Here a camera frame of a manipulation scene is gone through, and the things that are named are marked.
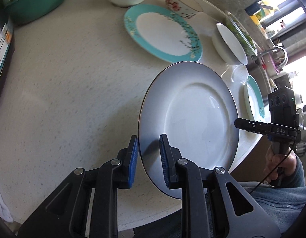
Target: plate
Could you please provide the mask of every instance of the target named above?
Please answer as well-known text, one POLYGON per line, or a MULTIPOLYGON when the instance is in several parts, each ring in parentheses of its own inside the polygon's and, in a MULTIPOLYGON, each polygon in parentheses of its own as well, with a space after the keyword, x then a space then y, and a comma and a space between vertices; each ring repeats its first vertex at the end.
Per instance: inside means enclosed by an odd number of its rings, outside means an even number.
POLYGON ((263 121, 265 118, 265 106, 259 86, 251 75, 247 77, 244 86, 244 100, 250 120, 263 121))
POLYGON ((135 42, 167 62, 197 62, 202 56, 202 45, 191 25, 163 7, 133 6, 124 15, 124 26, 135 42))
POLYGON ((179 62, 163 70, 144 97, 138 127, 140 155, 151 181, 165 194, 181 198, 181 189, 164 182, 159 137, 198 166, 229 170, 235 158, 239 130, 233 97, 224 81, 207 66, 179 62))

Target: sleeve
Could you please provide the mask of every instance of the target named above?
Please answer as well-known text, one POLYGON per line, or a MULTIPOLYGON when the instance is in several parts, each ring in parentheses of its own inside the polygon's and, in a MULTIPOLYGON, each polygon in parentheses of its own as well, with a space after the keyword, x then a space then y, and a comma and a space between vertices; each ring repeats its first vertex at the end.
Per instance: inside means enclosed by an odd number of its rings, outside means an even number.
POLYGON ((279 188, 297 188, 304 187, 304 170, 303 165, 299 157, 296 155, 296 169, 291 176, 283 177, 281 186, 279 188))

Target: blue fleece jacket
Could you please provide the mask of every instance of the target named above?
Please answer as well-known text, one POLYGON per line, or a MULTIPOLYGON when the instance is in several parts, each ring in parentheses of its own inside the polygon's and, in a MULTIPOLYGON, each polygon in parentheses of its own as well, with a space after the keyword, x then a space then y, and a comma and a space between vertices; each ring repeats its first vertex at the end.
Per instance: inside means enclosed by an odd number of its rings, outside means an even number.
MULTIPOLYGON (((240 184, 250 192, 258 182, 241 182, 240 184)), ((270 185, 261 184, 251 193, 251 196, 271 216, 281 233, 284 233, 306 203, 304 171, 300 159, 297 157, 294 174, 282 179, 281 188, 276 189, 270 185)), ((181 210, 145 226, 134 228, 134 234, 134 238, 180 238, 182 235, 181 210)))

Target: green plastic tub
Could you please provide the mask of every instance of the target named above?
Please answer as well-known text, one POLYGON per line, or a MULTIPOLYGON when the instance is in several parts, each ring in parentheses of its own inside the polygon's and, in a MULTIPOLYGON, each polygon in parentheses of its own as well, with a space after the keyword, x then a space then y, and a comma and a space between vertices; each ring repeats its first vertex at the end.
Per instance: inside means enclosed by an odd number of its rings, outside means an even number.
POLYGON ((13 23, 25 24, 49 13, 64 0, 3 0, 13 23))

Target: sink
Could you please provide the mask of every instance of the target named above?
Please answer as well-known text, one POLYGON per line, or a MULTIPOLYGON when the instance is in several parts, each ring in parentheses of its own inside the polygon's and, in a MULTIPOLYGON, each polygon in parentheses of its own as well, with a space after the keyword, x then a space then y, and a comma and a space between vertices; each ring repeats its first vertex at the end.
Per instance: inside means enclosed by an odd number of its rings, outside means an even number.
POLYGON ((253 59, 251 56, 248 56, 248 65, 246 67, 249 75, 256 80, 259 86, 264 105, 268 105, 268 94, 274 91, 269 83, 268 74, 261 65, 258 65, 255 62, 255 59, 253 59))

